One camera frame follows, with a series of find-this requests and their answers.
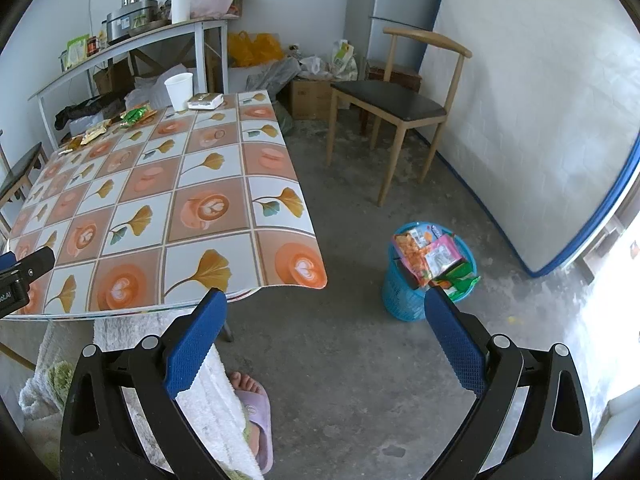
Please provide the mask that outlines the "blue plastic mesh trash basket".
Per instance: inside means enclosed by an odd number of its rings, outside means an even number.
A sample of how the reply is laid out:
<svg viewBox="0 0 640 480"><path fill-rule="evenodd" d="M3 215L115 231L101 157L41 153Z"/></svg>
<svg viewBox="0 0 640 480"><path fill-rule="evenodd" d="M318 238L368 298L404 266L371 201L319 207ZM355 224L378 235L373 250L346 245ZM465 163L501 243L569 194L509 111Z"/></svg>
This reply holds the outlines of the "blue plastic mesh trash basket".
<svg viewBox="0 0 640 480"><path fill-rule="evenodd" d="M450 229L433 222L409 222L398 228L394 234L399 234L414 226L430 226L438 234L449 234L454 238L463 261L469 261L477 273L477 264L471 249L462 238ZM420 287L414 276L402 264L393 242L387 248L387 269L382 285L382 300L386 310L395 318L404 322L423 320L425 287Z"/></svg>

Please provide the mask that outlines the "white fluffy garment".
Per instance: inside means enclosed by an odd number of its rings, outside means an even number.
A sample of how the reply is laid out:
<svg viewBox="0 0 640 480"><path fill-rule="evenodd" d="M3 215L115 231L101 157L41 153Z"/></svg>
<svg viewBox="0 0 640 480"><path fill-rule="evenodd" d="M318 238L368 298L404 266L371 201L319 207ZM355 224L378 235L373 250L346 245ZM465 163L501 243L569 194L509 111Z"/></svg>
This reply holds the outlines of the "white fluffy garment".
<svg viewBox="0 0 640 480"><path fill-rule="evenodd" d="M23 436L58 477L259 479L244 408L214 344L189 390L163 385L178 313L52 322L20 394Z"/></svg>

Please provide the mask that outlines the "purple slipper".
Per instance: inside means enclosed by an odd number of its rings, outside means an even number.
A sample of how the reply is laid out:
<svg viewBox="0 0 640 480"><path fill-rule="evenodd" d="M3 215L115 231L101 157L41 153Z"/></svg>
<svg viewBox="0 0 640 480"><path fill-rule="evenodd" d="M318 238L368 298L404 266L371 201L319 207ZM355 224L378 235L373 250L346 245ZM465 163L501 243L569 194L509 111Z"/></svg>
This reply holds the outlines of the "purple slipper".
<svg viewBox="0 0 640 480"><path fill-rule="evenodd" d="M256 458L257 465L262 474L268 474L273 465L273 443L271 432L271 406L268 396L258 394L252 402L256 408L255 422L262 427L260 433L260 449Z"/></svg>

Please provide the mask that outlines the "pink snack bag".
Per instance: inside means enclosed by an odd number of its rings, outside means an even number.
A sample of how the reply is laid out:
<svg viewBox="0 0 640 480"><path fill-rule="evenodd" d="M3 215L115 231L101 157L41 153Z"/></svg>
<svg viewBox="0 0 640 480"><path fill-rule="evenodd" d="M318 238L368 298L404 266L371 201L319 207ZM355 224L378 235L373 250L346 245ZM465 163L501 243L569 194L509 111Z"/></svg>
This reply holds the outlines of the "pink snack bag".
<svg viewBox="0 0 640 480"><path fill-rule="evenodd" d="M438 278L463 260L461 252L449 234L444 234L425 247L424 259L431 278Z"/></svg>

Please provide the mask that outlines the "orange snack bag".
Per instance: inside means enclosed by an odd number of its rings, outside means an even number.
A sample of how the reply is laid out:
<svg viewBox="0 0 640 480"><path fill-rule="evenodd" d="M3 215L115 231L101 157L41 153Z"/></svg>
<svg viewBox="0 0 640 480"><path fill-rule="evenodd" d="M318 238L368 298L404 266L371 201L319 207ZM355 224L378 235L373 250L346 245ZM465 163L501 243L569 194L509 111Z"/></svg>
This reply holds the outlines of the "orange snack bag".
<svg viewBox="0 0 640 480"><path fill-rule="evenodd" d="M414 276L420 287L432 279L432 272L426 260L426 254L436 237L430 226L414 226L395 234L393 244L402 264Z"/></svg>

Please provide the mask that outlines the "floral patterned tablecloth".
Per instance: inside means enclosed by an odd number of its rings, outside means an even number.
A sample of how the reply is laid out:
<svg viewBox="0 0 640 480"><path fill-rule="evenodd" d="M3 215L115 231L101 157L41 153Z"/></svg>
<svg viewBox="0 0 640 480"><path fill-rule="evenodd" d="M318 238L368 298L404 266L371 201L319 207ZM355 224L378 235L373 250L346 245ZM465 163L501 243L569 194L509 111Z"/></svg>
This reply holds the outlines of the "floral patterned tablecloth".
<svg viewBox="0 0 640 480"><path fill-rule="evenodd" d="M27 188L6 246L49 248L19 320L143 313L328 276L268 93L216 110L158 110L55 152Z"/></svg>

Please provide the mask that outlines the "gold snack wrapper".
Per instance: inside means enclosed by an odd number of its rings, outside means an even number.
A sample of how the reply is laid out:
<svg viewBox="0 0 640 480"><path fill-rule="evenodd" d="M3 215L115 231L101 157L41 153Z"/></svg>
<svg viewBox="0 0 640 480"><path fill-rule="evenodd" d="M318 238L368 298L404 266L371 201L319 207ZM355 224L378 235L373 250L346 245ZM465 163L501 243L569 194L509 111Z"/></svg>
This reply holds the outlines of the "gold snack wrapper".
<svg viewBox="0 0 640 480"><path fill-rule="evenodd" d="M103 136L105 133L107 133L108 128L111 127L111 123L111 119L105 119L103 122L98 122L97 124L88 128L82 136L80 144L87 145L100 136Z"/></svg>

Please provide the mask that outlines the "green white package on shelf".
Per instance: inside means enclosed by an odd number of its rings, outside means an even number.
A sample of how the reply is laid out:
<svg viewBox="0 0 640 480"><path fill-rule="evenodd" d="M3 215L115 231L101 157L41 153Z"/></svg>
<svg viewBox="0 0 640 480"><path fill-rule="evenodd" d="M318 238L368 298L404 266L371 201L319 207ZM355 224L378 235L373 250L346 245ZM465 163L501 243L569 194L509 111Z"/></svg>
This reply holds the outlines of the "green white package on shelf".
<svg viewBox="0 0 640 480"><path fill-rule="evenodd" d="M73 38L66 44L66 48L60 56L62 71L70 70L87 59L89 36Z"/></svg>

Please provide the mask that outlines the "metal cooking pot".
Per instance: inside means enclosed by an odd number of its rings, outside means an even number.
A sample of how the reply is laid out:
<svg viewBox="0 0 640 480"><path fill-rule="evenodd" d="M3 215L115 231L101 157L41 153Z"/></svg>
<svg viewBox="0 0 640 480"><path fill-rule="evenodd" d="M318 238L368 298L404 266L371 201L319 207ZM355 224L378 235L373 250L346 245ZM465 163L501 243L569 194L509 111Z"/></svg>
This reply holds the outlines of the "metal cooking pot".
<svg viewBox="0 0 640 480"><path fill-rule="evenodd" d="M156 0L141 0L127 4L107 15L105 19L108 44L117 44L131 36L134 29L145 26L155 20L158 11Z"/></svg>

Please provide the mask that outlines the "wooden chair with black seat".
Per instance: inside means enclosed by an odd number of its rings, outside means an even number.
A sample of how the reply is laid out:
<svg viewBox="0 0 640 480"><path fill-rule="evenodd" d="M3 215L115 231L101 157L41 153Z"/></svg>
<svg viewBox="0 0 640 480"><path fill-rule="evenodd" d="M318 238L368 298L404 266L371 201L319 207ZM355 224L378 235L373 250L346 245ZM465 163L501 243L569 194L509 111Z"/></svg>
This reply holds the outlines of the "wooden chair with black seat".
<svg viewBox="0 0 640 480"><path fill-rule="evenodd" d="M388 50L383 78L381 80L339 81L331 84L329 129L328 137L326 138L326 163L329 164L332 162L336 135L337 104L341 100L354 104L375 116L370 139L371 148L375 147L376 140L378 140L378 130L380 130L381 122L389 122L396 127L394 142L390 149L390 160L388 161L380 192L378 192L378 206L382 206L385 202L407 132L411 129L433 126L435 128L434 138L419 177L420 181L425 179L428 170L432 166L439 140L448 122L464 62L473 56L472 51L467 47L438 32L398 27L386 27L383 32L390 36L390 50ZM390 80L399 38L419 41L421 44L454 52L457 55L456 67L451 77L444 104L438 104L433 100L427 99L426 96L422 96L422 94L407 89L400 84L395 84Z"/></svg>

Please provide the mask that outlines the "cardboard box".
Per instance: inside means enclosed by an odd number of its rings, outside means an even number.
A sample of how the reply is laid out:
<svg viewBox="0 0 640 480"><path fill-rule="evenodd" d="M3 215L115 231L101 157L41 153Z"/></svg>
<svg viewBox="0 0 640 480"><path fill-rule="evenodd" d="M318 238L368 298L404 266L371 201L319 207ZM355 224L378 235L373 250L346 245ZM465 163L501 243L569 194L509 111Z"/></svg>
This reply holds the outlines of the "cardboard box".
<svg viewBox="0 0 640 480"><path fill-rule="evenodd" d="M327 80L291 82L291 115L296 120L328 120L331 99L332 84Z"/></svg>

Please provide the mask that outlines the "white metal shelf table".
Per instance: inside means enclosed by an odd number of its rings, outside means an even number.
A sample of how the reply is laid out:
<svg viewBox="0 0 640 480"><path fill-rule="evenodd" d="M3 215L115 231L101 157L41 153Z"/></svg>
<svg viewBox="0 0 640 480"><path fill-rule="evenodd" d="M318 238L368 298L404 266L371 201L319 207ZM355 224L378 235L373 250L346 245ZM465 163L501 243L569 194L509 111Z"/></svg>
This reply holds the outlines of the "white metal shelf table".
<svg viewBox="0 0 640 480"><path fill-rule="evenodd" d="M224 15L220 20L214 18L194 18L193 20L181 22L178 24L165 25L149 32L144 32L138 36L126 39L114 46L99 51L97 54L90 56L85 61L66 70L60 76L53 79L40 90L32 94L28 99L37 100L38 110L44 125L44 131L47 133L49 145L52 151L58 149L58 139L56 138L51 126L51 121L47 116L46 107L44 106L44 98L53 90L67 84L75 77L80 75L86 76L87 86L90 96L94 95L94 84L90 70L103 63L111 63L114 58L125 54L131 54L134 58L137 56L146 65L156 65L156 70L163 70L157 62L149 58L142 48L157 44L169 39L181 36L189 36L190 41L182 50L183 54L187 54L191 48L195 54L195 75L194 89L197 92L208 91L208 80L206 75L206 53L213 53L219 60L221 70L221 89L227 91L229 88L229 57L228 57L228 31L229 23L239 19L238 16L232 14Z"/></svg>

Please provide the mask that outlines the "white paper towel roll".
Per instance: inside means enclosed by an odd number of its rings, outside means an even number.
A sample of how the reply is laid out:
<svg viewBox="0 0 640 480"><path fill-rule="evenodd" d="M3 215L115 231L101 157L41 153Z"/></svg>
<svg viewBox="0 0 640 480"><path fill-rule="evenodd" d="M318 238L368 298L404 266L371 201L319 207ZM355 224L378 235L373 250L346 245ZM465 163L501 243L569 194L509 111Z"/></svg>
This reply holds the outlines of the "white paper towel roll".
<svg viewBox="0 0 640 480"><path fill-rule="evenodd" d="M171 23L179 24L190 20L191 1L190 0L171 0Z"/></svg>

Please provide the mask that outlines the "yellow plastic bag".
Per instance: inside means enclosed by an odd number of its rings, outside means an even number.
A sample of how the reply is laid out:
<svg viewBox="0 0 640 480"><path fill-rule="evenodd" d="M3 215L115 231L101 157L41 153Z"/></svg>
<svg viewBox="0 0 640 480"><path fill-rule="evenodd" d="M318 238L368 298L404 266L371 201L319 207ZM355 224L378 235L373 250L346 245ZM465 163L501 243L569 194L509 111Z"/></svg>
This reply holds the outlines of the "yellow plastic bag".
<svg viewBox="0 0 640 480"><path fill-rule="evenodd" d="M278 37L268 32L229 32L228 53L234 67L253 67L285 58Z"/></svg>

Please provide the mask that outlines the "white refrigerator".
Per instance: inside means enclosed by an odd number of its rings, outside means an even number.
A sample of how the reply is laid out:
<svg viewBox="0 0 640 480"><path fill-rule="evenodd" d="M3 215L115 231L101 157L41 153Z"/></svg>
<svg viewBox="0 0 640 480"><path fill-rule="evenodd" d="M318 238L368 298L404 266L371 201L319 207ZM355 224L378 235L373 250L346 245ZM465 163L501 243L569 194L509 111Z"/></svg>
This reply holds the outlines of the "white refrigerator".
<svg viewBox="0 0 640 480"><path fill-rule="evenodd" d="M359 76L370 62L386 60L386 27L431 30L439 5L440 0L347 0L343 38L355 48Z"/></svg>

